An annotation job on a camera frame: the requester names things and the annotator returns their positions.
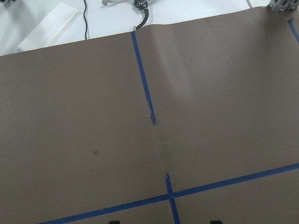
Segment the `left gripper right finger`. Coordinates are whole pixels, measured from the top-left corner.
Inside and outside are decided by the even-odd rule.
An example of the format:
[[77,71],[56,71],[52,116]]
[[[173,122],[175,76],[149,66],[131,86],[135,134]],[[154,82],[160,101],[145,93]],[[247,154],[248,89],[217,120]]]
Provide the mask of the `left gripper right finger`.
[[221,224],[221,220],[211,220],[210,224]]

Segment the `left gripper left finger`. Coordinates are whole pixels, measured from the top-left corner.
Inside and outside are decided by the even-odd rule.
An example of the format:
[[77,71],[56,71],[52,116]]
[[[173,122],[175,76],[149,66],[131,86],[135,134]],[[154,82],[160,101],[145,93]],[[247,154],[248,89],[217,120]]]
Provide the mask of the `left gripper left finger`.
[[113,220],[113,221],[110,221],[108,224],[120,224],[120,221],[119,220]]

